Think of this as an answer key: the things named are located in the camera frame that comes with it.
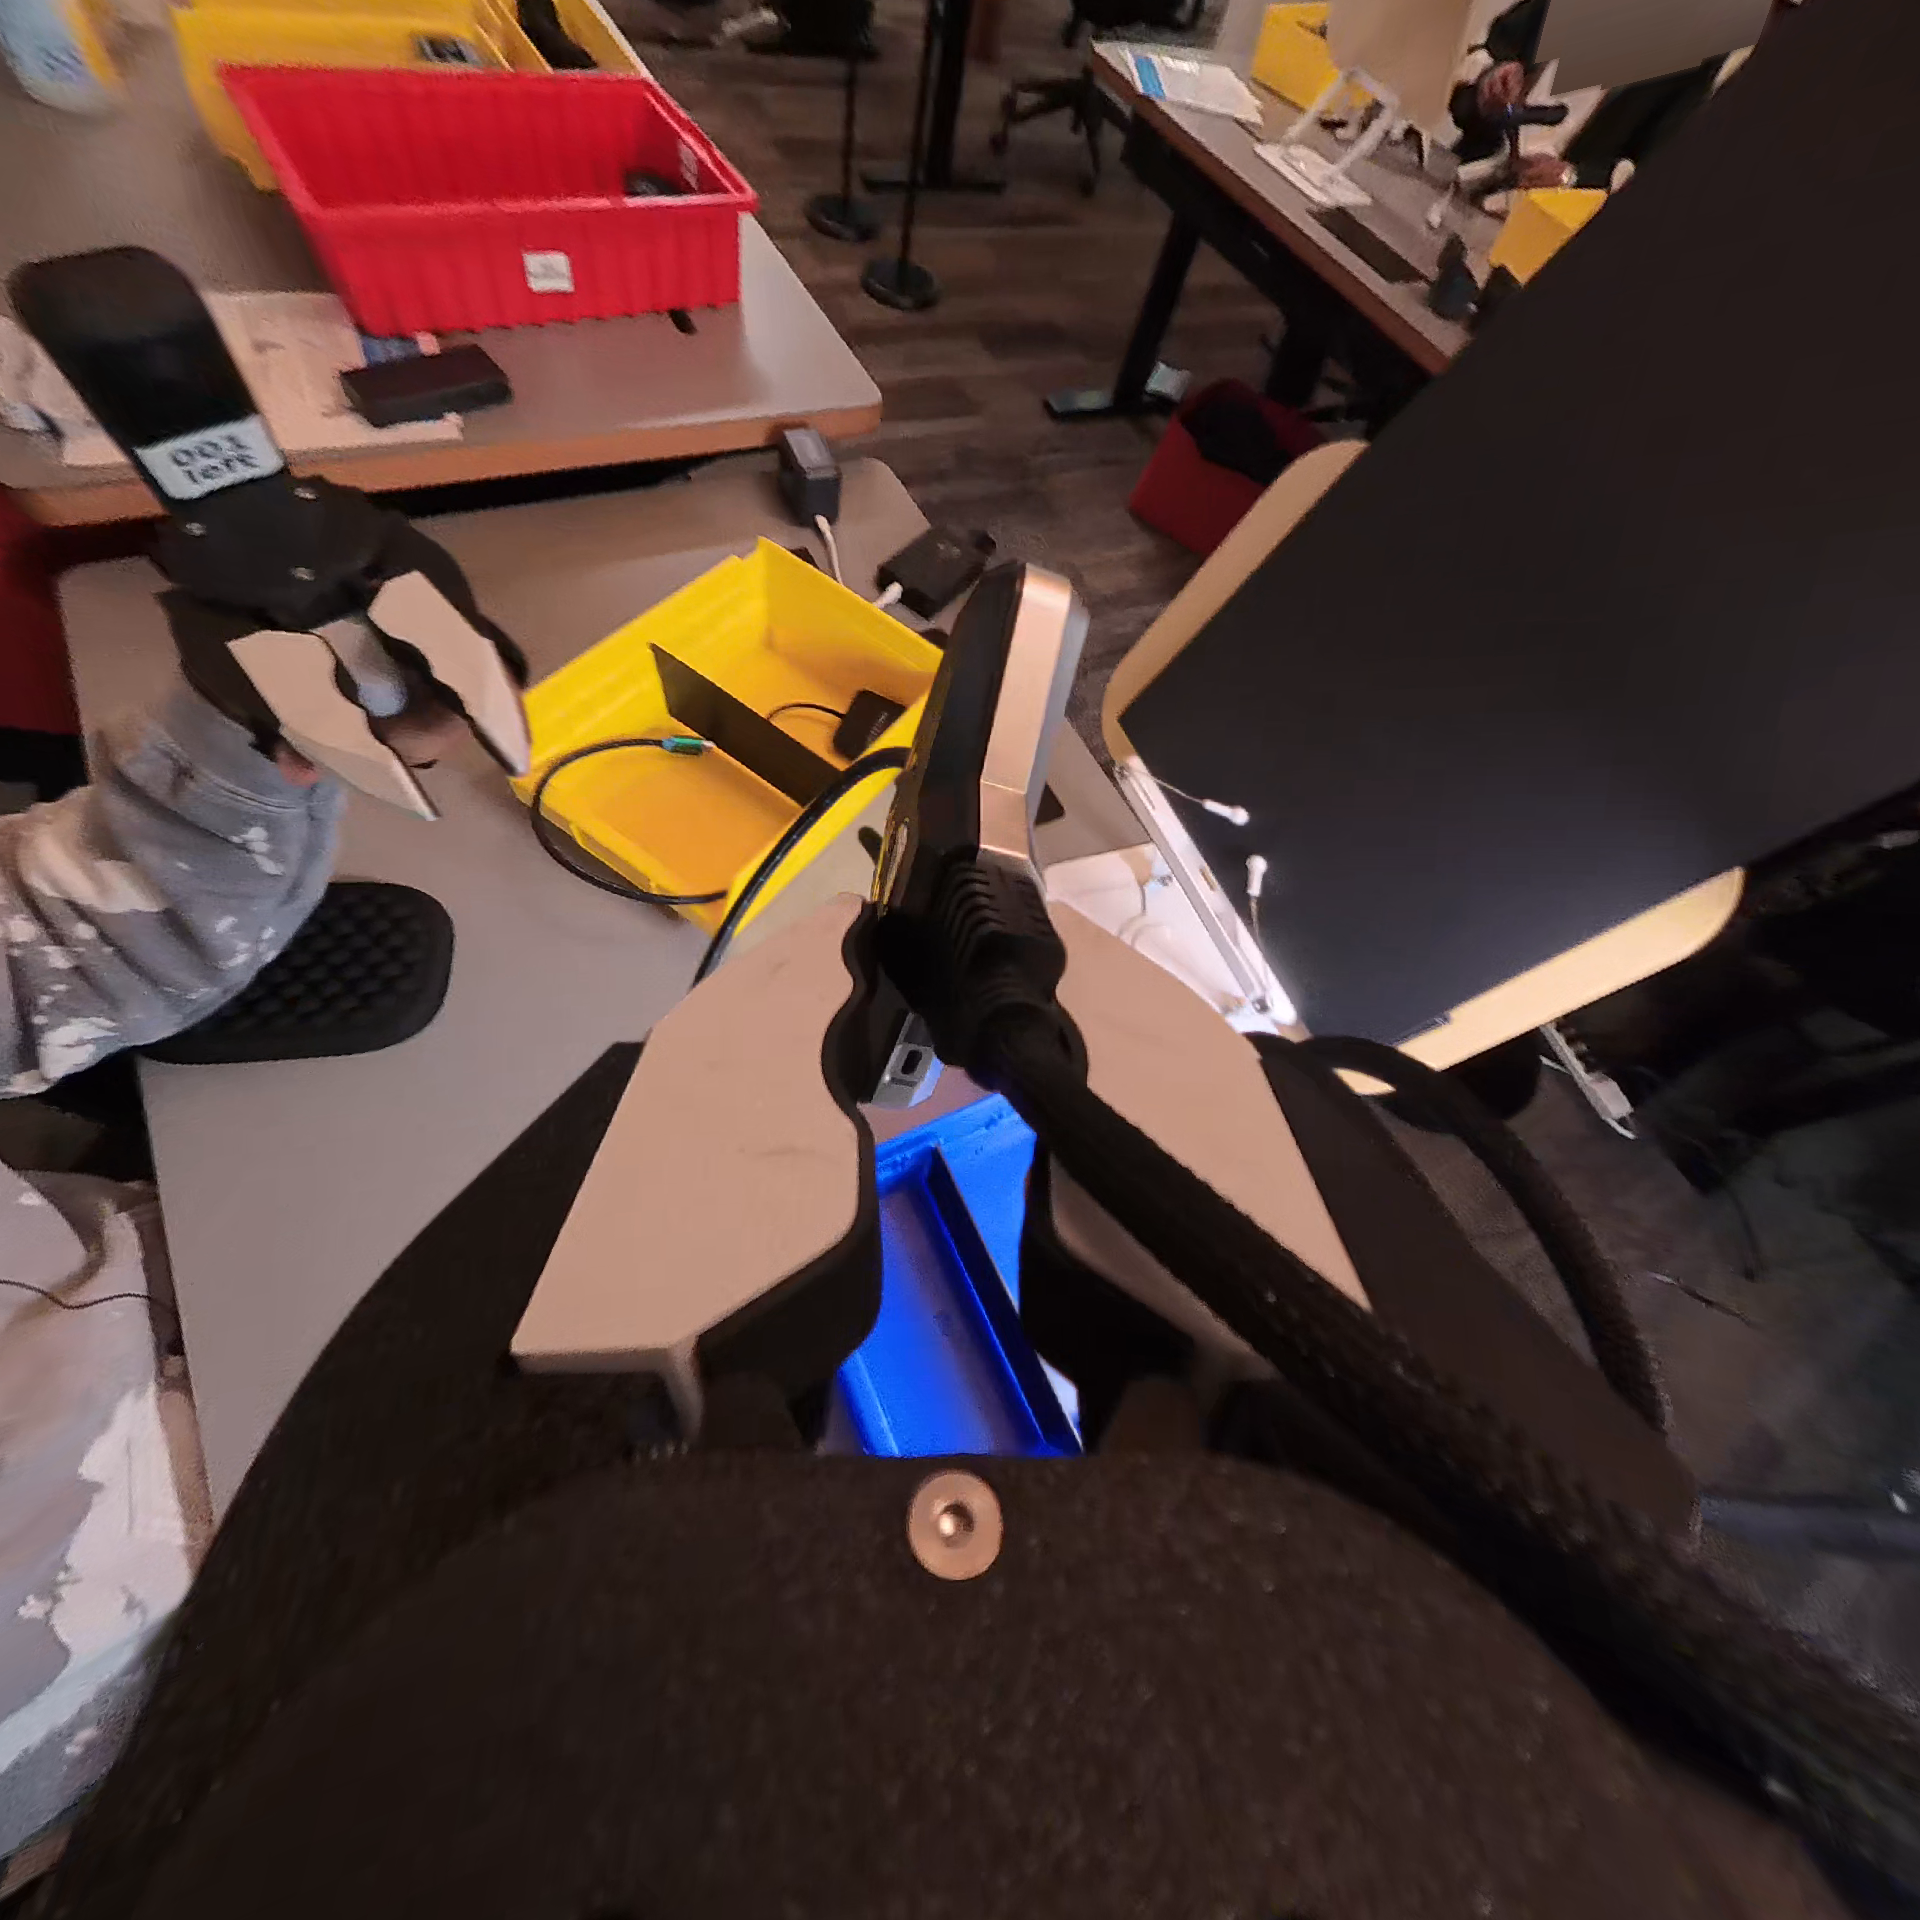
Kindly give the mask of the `person's left forearm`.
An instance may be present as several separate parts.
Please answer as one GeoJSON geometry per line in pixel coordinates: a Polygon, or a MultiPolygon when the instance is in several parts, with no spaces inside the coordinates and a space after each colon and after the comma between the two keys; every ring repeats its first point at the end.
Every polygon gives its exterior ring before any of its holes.
{"type": "Polygon", "coordinates": [[[91,779],[1,821],[1,1096],[35,1098],[237,997],[322,898],[345,816],[175,684],[91,779]]]}

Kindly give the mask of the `red storage bin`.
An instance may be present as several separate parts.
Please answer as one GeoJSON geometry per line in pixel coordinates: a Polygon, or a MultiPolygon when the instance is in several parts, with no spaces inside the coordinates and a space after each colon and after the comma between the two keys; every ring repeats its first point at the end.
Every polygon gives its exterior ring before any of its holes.
{"type": "Polygon", "coordinates": [[[1222,378],[1171,412],[1127,513],[1194,559],[1213,554],[1285,468],[1327,444],[1302,412],[1222,378]]]}

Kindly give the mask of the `white wipes canister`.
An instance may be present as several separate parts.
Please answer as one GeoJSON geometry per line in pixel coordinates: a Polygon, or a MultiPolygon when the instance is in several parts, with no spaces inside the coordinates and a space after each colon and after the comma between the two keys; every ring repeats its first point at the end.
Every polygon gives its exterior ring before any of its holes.
{"type": "Polygon", "coordinates": [[[35,103],[61,113],[115,108],[111,11],[94,2],[1,2],[1,59],[35,103]]]}

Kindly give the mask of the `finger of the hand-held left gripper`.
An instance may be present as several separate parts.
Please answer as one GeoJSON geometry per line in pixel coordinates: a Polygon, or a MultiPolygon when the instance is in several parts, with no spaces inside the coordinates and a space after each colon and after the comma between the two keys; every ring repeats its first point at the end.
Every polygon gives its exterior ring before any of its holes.
{"type": "Polygon", "coordinates": [[[413,763],[387,740],[401,715],[399,684],[375,684],[368,707],[366,688],[311,631],[243,633],[225,643],[225,655],[289,753],[366,801],[422,824],[441,816],[413,763]]]}
{"type": "Polygon", "coordinates": [[[457,568],[391,577],[375,589],[368,621],[442,707],[463,715],[472,738],[509,777],[529,773],[523,658],[482,615],[457,568]]]}

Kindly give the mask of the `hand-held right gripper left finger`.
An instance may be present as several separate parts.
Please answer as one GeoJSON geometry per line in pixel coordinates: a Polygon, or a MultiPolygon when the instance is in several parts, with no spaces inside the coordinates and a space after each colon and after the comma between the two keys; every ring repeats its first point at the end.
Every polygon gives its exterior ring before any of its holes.
{"type": "Polygon", "coordinates": [[[654,1026],[512,1333],[520,1371],[656,1381],[694,1443],[721,1383],[793,1407],[872,1333],[871,933],[834,896],[654,1026]]]}

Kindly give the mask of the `flat black box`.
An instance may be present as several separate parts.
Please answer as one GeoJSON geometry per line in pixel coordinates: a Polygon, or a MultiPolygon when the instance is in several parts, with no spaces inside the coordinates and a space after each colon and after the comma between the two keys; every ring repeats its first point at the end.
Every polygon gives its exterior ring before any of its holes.
{"type": "Polygon", "coordinates": [[[976,586],[993,554],[983,530],[931,523],[875,568],[875,603],[935,617],[976,586]]]}

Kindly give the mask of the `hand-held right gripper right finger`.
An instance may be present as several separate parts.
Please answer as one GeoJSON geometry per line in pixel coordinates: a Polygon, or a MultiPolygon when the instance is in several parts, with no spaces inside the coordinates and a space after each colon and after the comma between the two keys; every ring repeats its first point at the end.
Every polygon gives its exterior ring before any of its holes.
{"type": "MultiPolygon", "coordinates": [[[[1058,1004],[1087,1088],[1187,1172],[1302,1259],[1357,1309],[1369,1297],[1257,1045],[1177,977],[1067,904],[1046,905],[1065,949],[1058,1004]]],[[[1169,1377],[1207,1407],[1271,1368],[1181,1287],[1038,1148],[1026,1180],[1026,1337],[1079,1413],[1169,1377]]]]}

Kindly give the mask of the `black wrist rest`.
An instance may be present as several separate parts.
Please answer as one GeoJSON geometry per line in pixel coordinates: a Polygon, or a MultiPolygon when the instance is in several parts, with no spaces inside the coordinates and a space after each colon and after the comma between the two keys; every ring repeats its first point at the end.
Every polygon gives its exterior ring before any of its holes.
{"type": "Polygon", "coordinates": [[[439,1017],[455,925],[387,881],[335,881],[288,946],[218,1012],[142,1050],[158,1065],[278,1065],[397,1048],[439,1017]]]}

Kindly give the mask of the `thin cable green plugs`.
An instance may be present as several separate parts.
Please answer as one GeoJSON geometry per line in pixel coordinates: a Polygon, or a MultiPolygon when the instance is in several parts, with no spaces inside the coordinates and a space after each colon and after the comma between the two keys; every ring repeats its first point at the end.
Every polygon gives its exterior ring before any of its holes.
{"type": "Polygon", "coordinates": [[[574,765],[590,759],[610,757],[615,753],[663,753],[679,759],[701,759],[707,753],[713,753],[713,743],[703,736],[681,732],[665,736],[610,736],[551,759],[545,769],[541,769],[541,775],[536,777],[531,788],[531,797],[527,801],[527,821],[538,850],[569,879],[576,879],[593,892],[610,898],[673,912],[697,905],[719,905],[727,898],[723,890],[706,895],[659,895],[656,890],[640,888],[631,881],[613,879],[610,871],[603,871],[600,866],[582,864],[578,857],[562,849],[559,829],[545,818],[543,812],[545,791],[553,781],[559,779],[562,773],[571,770],[574,765]]]}

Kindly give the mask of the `wooden desk black legs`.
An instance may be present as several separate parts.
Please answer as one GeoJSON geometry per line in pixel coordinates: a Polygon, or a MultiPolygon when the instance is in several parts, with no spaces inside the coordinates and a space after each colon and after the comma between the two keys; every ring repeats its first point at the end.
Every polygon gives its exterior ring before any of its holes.
{"type": "Polygon", "coordinates": [[[1054,393],[1046,412],[1138,418],[1181,397],[1187,380],[1163,347],[1192,261],[1209,252],[1277,314],[1264,393],[1323,418],[1339,401],[1351,432],[1377,432],[1467,346],[1467,323],[1430,306],[1430,284],[1451,255],[1481,268],[1496,224],[1442,202],[1430,229],[1433,183],[1403,153],[1355,160],[1362,207],[1318,209],[1264,157],[1285,117],[1274,103],[1264,106],[1261,129],[1245,129],[1146,99],[1131,53],[1098,42],[1086,72],[1119,120],[1122,167],[1163,207],[1168,226],[1107,387],[1054,393]]]}

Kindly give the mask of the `silver multiport hub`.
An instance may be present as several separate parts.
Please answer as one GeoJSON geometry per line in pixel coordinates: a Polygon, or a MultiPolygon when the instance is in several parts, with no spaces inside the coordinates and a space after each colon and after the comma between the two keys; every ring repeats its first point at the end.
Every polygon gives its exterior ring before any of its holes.
{"type": "Polygon", "coordinates": [[[1061,1025],[1065,939],[1035,856],[1087,611],[1067,579],[989,568],[954,620],[896,781],[856,1032],[871,1104],[906,1108],[1005,1016],[1061,1025]]]}

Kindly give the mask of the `black office chair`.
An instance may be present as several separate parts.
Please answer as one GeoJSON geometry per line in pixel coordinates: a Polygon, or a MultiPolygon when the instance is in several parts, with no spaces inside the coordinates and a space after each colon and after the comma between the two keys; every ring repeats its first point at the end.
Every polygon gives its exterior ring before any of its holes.
{"type": "Polygon", "coordinates": [[[1079,138],[1082,147],[1079,189],[1086,199],[1095,197],[1103,178],[1103,136],[1127,130],[1127,108],[1096,82],[1090,67],[1067,77],[1016,81],[999,99],[999,120],[987,143],[989,156],[1005,160],[1013,132],[1048,117],[1062,117],[1070,132],[1079,138]]]}

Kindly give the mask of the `red ribbed bin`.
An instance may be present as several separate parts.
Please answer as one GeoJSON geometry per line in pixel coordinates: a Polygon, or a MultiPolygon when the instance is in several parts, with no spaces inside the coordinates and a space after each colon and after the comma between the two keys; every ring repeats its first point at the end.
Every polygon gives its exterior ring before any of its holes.
{"type": "Polygon", "coordinates": [[[737,301],[759,199],[650,81],[285,65],[222,81],[366,333],[737,301]]]}

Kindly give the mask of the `yellow storage bin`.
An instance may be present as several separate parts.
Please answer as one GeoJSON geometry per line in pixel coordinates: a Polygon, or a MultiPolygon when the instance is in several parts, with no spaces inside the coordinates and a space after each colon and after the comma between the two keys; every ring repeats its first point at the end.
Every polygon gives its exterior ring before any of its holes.
{"type": "Polygon", "coordinates": [[[648,76],[595,2],[194,2],[170,5],[170,24],[207,140],[270,194],[274,172],[225,91],[227,67],[648,76]]]}
{"type": "MultiPolygon", "coordinates": [[[[650,641],[832,761],[840,761],[832,755],[832,728],[862,688],[905,709],[869,755],[905,753],[943,658],[935,641],[891,611],[794,552],[759,539],[527,690],[531,765],[514,779],[525,807],[541,769],[563,753],[610,736],[681,732],[665,711],[650,641]]],[[[701,931],[719,928],[801,810],[719,753],[615,753],[562,773],[543,797],[562,849],[613,879],[659,895],[723,890],[717,905],[666,911],[701,931]]]]}

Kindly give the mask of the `blue storage bin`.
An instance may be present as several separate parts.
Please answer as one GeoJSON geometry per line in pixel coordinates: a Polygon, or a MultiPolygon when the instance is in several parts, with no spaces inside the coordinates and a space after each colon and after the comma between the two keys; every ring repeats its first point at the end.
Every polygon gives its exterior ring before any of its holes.
{"type": "Polygon", "coordinates": [[[1073,1388],[1018,1315],[1030,1130],[999,1096],[875,1149],[879,1313],[826,1402],[822,1449],[863,1457],[1072,1457],[1073,1388]]]}

